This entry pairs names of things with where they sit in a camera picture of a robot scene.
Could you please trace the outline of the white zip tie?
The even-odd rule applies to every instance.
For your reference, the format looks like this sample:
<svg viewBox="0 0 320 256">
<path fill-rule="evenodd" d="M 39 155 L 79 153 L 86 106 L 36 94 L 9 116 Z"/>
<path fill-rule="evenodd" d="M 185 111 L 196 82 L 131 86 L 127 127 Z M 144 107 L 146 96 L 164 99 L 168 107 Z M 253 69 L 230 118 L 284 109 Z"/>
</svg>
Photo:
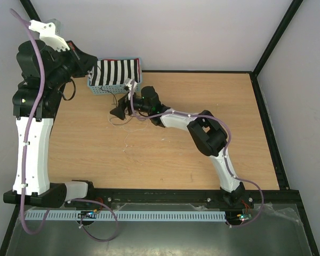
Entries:
<svg viewBox="0 0 320 256">
<path fill-rule="evenodd" d="M 138 132 L 141 132 L 141 131 L 144 131 L 147 127 L 143 127 L 143 128 L 140 128 L 140 129 L 135 129 L 135 130 L 129 130 L 129 129 L 124 129 L 124 131 L 126 131 L 126 136 L 123 140 L 123 143 L 124 143 L 124 148 L 122 150 L 122 152 L 126 152 L 128 147 L 131 146 L 131 140 L 133 140 L 134 138 L 134 135 Z"/>
</svg>

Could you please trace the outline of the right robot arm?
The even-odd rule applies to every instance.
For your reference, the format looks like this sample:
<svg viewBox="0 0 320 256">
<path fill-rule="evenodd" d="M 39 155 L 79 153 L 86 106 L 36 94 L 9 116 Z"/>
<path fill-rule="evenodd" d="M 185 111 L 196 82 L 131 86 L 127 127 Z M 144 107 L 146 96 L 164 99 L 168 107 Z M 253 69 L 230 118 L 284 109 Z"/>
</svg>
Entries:
<svg viewBox="0 0 320 256">
<path fill-rule="evenodd" d="M 189 132 L 198 151 L 210 158 L 219 178 L 223 203 L 235 207 L 245 192 L 228 154 L 227 131 L 208 110 L 198 114 L 176 111 L 163 103 L 152 86 L 141 89 L 141 95 L 125 88 L 127 93 L 117 101 L 110 114 L 123 120 L 127 115 L 139 114 L 155 126 L 169 127 Z"/>
</svg>

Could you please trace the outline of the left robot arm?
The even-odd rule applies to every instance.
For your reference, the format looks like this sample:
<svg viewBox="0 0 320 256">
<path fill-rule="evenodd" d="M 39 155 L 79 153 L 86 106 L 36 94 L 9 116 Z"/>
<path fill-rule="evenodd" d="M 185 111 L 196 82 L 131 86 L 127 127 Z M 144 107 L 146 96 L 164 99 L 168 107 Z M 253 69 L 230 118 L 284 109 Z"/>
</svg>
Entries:
<svg viewBox="0 0 320 256">
<path fill-rule="evenodd" d="M 37 40 L 43 70 L 30 41 L 18 48 L 23 81 L 12 98 L 18 129 L 18 166 L 13 188 L 3 195 L 4 203 L 59 208 L 73 199 L 86 207 L 95 202 L 90 181 L 49 181 L 49 139 L 60 102 L 65 99 L 65 85 L 74 78 L 85 77 L 98 60 L 72 41 L 66 43 L 67 49 L 57 51 Z"/>
</svg>

